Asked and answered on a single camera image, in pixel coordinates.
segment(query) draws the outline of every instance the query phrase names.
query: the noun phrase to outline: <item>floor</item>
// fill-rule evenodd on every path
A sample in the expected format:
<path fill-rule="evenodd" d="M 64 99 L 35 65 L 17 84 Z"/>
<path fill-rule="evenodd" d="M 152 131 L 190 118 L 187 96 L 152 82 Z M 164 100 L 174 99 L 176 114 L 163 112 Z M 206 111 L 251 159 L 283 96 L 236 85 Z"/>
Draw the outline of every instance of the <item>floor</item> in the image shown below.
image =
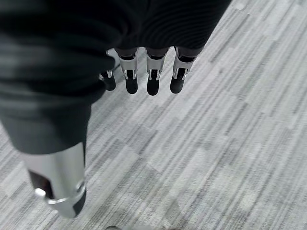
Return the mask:
<path fill-rule="evenodd" d="M 88 198 L 74 220 L 38 201 L 0 128 L 0 229 L 307 229 L 307 1 L 234 0 L 184 90 L 117 88 L 93 106 Z"/>

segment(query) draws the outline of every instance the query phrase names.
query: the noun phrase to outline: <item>robotic arm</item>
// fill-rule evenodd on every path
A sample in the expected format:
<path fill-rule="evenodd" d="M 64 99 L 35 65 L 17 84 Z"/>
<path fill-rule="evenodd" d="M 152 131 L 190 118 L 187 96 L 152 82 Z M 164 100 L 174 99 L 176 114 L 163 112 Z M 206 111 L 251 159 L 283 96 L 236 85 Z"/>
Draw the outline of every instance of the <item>robotic arm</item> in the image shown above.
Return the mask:
<path fill-rule="evenodd" d="M 116 87 L 107 50 L 118 53 L 126 89 L 134 94 L 137 51 L 145 47 L 147 92 L 153 96 L 165 56 L 175 47 L 170 90 L 180 93 L 230 0 L 29 1 L 0 5 L 0 119 L 21 152 L 34 193 L 74 218 L 86 198 L 91 104 Z M 102 14 L 103 7 L 111 13 Z"/>

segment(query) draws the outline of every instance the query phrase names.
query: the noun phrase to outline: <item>robotic hand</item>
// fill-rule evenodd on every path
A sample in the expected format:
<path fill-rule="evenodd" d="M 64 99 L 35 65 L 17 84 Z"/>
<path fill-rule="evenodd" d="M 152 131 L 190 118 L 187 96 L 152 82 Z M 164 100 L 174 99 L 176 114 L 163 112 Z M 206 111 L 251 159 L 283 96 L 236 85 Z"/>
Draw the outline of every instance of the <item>robotic hand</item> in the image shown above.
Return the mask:
<path fill-rule="evenodd" d="M 0 6 L 5 12 L 0 16 L 0 119 L 22 152 L 35 194 L 63 217 L 74 218 L 86 197 L 91 104 L 115 89 L 107 50 L 118 53 L 126 89 L 134 94 L 137 51 L 145 47 L 147 92 L 156 95 L 165 56 L 175 47 L 170 90 L 179 93 L 230 0 L 54 1 L 55 14 L 41 0 L 31 0 L 29 11 L 26 6 L 21 11 L 17 0 L 5 1 L 7 7 Z M 102 14 L 102 7 L 109 13 Z M 63 20 L 60 26 L 54 26 L 53 17 Z M 40 20 L 43 27 L 31 26 Z M 48 31 L 46 25 L 52 25 Z"/>

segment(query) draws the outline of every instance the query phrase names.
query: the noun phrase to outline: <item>striped carpet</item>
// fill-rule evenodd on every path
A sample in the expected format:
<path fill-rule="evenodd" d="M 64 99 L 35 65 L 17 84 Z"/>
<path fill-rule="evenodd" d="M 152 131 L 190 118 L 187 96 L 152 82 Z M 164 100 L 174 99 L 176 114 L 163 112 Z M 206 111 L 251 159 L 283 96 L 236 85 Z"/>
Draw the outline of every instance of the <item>striped carpet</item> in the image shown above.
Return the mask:
<path fill-rule="evenodd" d="M 0 128 L 0 229 L 306 230 L 306 12 L 305 0 L 234 0 L 179 95 L 173 49 L 155 97 L 143 49 L 136 95 L 117 69 L 93 106 L 77 219 L 34 197 Z"/>

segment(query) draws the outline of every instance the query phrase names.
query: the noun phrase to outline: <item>black fingertip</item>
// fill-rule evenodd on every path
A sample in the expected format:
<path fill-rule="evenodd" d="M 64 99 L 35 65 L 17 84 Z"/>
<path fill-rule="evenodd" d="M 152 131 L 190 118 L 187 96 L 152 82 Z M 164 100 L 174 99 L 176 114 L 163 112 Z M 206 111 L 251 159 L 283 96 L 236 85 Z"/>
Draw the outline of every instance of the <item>black fingertip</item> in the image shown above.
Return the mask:
<path fill-rule="evenodd" d="M 73 210 L 76 213 L 75 217 L 77 217 L 79 215 L 79 213 L 82 211 L 83 206 L 85 204 L 85 200 L 86 200 L 86 190 L 84 191 L 83 196 L 81 197 L 81 199 L 73 206 Z"/>
<path fill-rule="evenodd" d="M 106 90 L 113 91 L 116 88 L 116 83 L 113 75 L 111 78 L 104 78 L 103 81 L 106 84 Z"/>
<path fill-rule="evenodd" d="M 135 94 L 138 91 L 138 80 L 126 79 L 126 89 L 128 93 Z"/>
<path fill-rule="evenodd" d="M 170 86 L 171 92 L 174 94 L 180 93 L 182 90 L 183 84 L 184 84 L 184 80 L 172 78 L 171 86 Z"/>
<path fill-rule="evenodd" d="M 148 80 L 147 92 L 151 96 L 157 95 L 157 93 L 159 92 L 159 80 Z"/>

